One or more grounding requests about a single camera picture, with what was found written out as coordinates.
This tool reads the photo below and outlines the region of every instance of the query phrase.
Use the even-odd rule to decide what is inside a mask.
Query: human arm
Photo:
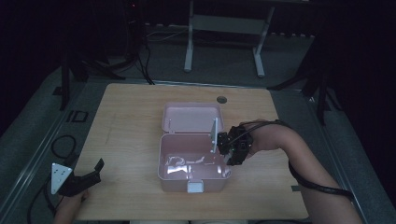
[[[256,124],[249,123],[245,127],[248,130]],[[250,154],[281,148],[287,154],[294,170],[304,179],[321,186],[340,189],[304,139],[294,130],[278,124],[269,124],[252,131],[250,135],[254,139]],[[305,207],[314,223],[361,223],[357,211],[347,197],[300,187]]]
[[[53,224],[71,224],[73,223],[79,208],[81,207],[82,201],[88,198],[88,190],[84,190],[81,193],[73,197],[65,197],[59,201],[56,208],[55,218]]]

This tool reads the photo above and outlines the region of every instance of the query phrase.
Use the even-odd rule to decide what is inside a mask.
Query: pink plastic container
[[[218,104],[168,103],[163,111],[158,176],[164,191],[213,192],[231,175],[223,156],[213,149],[214,120],[223,130]]]

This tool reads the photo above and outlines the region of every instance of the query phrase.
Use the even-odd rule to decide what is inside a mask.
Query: container lid
[[[163,111],[163,130],[167,133],[211,133],[215,118],[221,132],[224,127],[219,104],[170,102]]]

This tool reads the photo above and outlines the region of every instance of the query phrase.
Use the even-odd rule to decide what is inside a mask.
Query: gray carpet
[[[154,37],[163,38],[152,35],[150,39],[153,40]],[[149,42],[151,54],[148,71],[154,82],[265,88],[292,77],[312,41],[300,37],[267,38],[262,53],[266,77],[258,78],[249,45],[227,45],[226,39],[213,43],[207,35],[197,37],[192,71],[184,73],[184,37],[184,34],[181,34],[176,38]],[[142,49],[141,56],[145,62],[149,56],[148,51]],[[127,77],[123,82],[147,85],[136,66],[119,74]],[[66,110],[61,112],[58,110],[60,97],[52,95],[54,88],[60,85],[60,71],[57,70],[45,80],[40,90],[3,135],[0,140],[0,175],[6,181],[2,181],[0,187],[0,202],[9,202],[8,196],[15,193],[13,186],[18,184],[18,179],[25,178],[20,176],[20,173],[26,164],[38,149],[44,151],[43,161],[36,165],[36,172],[32,172],[33,178],[28,188],[20,192],[21,197],[17,198],[16,202],[8,203],[14,205],[9,207],[9,213],[5,213],[7,209],[2,207],[1,215],[7,215],[2,217],[7,221],[4,223],[26,223],[30,202],[44,184],[51,163],[62,161],[50,153],[50,143],[56,137],[71,134],[77,140],[76,151],[82,149],[103,92],[110,82],[114,80],[97,74],[92,74],[86,84],[72,82],[72,101]],[[314,115],[316,104],[296,91],[303,84],[300,82],[287,90],[272,92],[279,117],[303,136],[319,160],[343,186],[354,191],[365,223],[394,223],[396,212],[380,186],[347,117],[343,112],[332,108],[325,113],[327,125],[320,126]],[[71,122],[68,119],[69,115],[76,111],[88,113],[86,122]],[[56,151],[62,153],[67,153],[72,146],[73,142],[67,138],[60,139],[54,145]],[[51,223],[51,219],[51,213],[43,196],[40,195],[33,206],[33,223]]]

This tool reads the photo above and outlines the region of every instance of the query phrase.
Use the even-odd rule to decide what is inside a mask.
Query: dark background
[[[121,1],[37,0],[0,2],[0,73],[2,134],[19,115],[41,82],[61,63],[66,43],[94,59],[122,55],[123,11],[108,6]],[[141,6],[150,25],[188,23],[186,0],[148,0]],[[197,1],[204,13],[262,18],[268,5]],[[270,32],[315,35],[320,52],[332,62],[330,86],[349,117],[389,197],[395,204],[396,6],[388,1],[311,1],[276,4]],[[114,20],[104,9],[109,8]],[[110,35],[109,27],[114,30]]]

